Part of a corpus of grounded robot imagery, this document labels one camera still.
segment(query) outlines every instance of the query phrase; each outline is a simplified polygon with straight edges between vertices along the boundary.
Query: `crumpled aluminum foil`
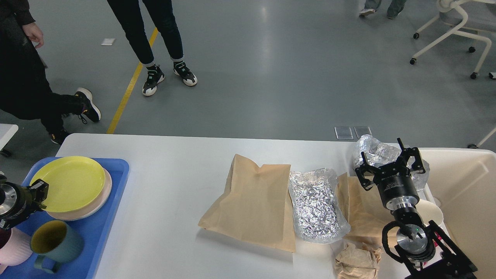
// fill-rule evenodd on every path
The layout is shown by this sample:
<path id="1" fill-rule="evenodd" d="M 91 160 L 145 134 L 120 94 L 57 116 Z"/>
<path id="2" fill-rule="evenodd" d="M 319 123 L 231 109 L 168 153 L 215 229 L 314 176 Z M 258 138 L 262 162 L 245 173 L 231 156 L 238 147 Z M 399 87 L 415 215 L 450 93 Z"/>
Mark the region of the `crumpled aluminum foil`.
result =
<path id="1" fill-rule="evenodd" d="M 401 153 L 401 150 L 397 147 L 382 143 L 371 135 L 363 135 L 357 141 L 357 145 L 355 146 L 355 149 L 353 151 L 354 168 L 359 167 L 363 163 L 361 155 L 362 152 L 365 152 L 369 165 L 380 167 L 382 165 L 396 161 Z M 412 163 L 414 161 L 415 158 L 413 157 L 408 160 L 409 168 L 412 167 Z M 426 172 L 412 174 L 413 184 L 415 185 L 415 189 L 417 189 L 417 191 L 421 191 L 426 186 L 427 180 L 429 178 L 429 172 L 431 170 L 429 168 L 429 163 L 427 163 L 423 159 L 422 163 L 424 164 Z"/>
<path id="2" fill-rule="evenodd" d="M 328 244 L 342 239 L 351 230 L 334 195 L 337 185 L 337 175 L 332 169 L 290 172 L 295 232 L 301 239 Z"/>

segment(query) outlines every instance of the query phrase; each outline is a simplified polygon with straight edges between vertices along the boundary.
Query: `blue tray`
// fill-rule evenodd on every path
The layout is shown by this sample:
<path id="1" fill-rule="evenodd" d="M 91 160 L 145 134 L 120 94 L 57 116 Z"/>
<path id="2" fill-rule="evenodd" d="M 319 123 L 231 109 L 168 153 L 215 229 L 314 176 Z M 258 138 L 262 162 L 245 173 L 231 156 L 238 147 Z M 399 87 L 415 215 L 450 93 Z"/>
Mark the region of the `blue tray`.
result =
<path id="1" fill-rule="evenodd" d="M 58 158 L 48 157 L 38 161 L 31 168 L 22 185 L 28 186 L 35 173 L 41 167 Z M 84 239 L 84 249 L 81 255 L 70 263 L 62 264 L 57 273 L 48 274 L 33 267 L 37 257 L 37 254 L 33 253 L 24 263 L 7 267 L 3 274 L 0 275 L 1 279 L 91 279 L 95 276 L 110 228 L 114 222 L 114 217 L 116 216 L 117 208 L 124 192 L 129 173 L 129 165 L 122 159 L 94 158 L 94 160 L 99 162 L 110 173 L 112 177 L 112 190 L 102 208 L 93 215 L 84 219 L 67 222 Z M 46 212 L 35 212 L 29 219 L 16 226 L 16 228 L 32 236 L 37 228 L 50 220 L 54 220 L 54 218 Z M 45 260 L 45 262 L 48 267 L 51 267 L 50 265 L 53 264 L 49 260 Z"/>

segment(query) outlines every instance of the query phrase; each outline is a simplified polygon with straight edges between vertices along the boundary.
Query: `paper bag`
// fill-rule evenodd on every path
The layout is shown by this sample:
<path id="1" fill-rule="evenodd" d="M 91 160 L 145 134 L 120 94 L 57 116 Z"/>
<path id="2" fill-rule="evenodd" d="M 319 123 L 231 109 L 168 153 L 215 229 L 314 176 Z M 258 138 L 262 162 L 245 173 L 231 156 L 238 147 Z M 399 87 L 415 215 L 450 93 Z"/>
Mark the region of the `paper bag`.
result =
<path id="1" fill-rule="evenodd" d="M 376 279 L 381 252 L 382 249 L 373 250 L 365 244 L 359 249 L 347 243 L 336 257 L 334 268 L 338 279 Z"/>
<path id="2" fill-rule="evenodd" d="M 295 252 L 290 165 L 263 165 L 236 154 L 224 193 L 198 226 L 238 240 Z"/>
<path id="3" fill-rule="evenodd" d="M 357 177 L 348 177 L 345 173 L 338 177 L 336 196 L 339 208 L 351 225 L 351 231 L 344 238 L 382 246 L 382 229 L 394 221 L 394 217 L 382 206 L 377 187 L 365 191 Z M 391 249 L 398 244 L 396 230 L 389 231 L 388 243 Z"/>

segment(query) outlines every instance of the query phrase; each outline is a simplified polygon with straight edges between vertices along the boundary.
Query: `white table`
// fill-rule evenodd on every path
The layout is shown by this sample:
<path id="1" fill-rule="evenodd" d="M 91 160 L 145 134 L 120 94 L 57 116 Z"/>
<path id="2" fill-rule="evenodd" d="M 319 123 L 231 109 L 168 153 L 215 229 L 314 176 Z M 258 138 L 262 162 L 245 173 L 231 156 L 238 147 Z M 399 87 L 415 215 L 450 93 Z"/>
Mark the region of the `white table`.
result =
<path id="1" fill-rule="evenodd" d="M 258 165 L 353 172 L 354 142 L 71 134 L 57 156 L 122 158 L 129 177 L 98 279 L 332 279 L 332 245 L 297 239 L 296 253 L 204 230 L 198 221 L 223 193 L 236 153 Z M 379 278 L 409 275 L 383 254 Z"/>
<path id="2" fill-rule="evenodd" d="M 0 124 L 0 149 L 14 136 L 19 126 L 15 124 Z"/>

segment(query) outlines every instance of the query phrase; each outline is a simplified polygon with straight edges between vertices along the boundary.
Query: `person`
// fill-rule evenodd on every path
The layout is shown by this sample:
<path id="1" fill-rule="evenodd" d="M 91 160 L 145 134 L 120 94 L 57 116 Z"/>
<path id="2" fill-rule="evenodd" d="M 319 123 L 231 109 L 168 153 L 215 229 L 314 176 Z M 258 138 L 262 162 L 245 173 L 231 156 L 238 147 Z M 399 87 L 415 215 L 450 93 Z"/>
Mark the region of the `person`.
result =
<path id="1" fill-rule="evenodd" d="M 83 115 L 97 122 L 101 113 L 86 88 L 78 88 L 74 95 L 52 92 L 36 51 L 43 44 L 28 1 L 0 1 L 0 109 L 20 119 L 40 119 L 52 142 L 62 144 L 69 135 L 62 115 L 75 114 L 86 123 Z"/>
<path id="2" fill-rule="evenodd" d="M 366 16 L 377 11 L 382 0 L 366 0 L 365 7 L 359 12 L 359 15 Z M 395 19 L 405 7 L 406 0 L 392 0 L 387 9 L 386 16 L 389 19 Z"/>
<path id="3" fill-rule="evenodd" d="M 142 93 L 151 96 L 155 94 L 157 84 L 165 79 L 165 75 L 160 70 L 160 65 L 154 62 L 153 52 L 146 38 L 139 2 L 138 0 L 107 0 L 107 2 L 121 24 L 134 53 L 148 70 Z M 198 79 L 183 61 L 183 43 L 172 12 L 172 0 L 143 0 L 143 3 L 164 39 L 173 61 L 174 73 L 179 75 L 187 86 L 196 85 Z"/>

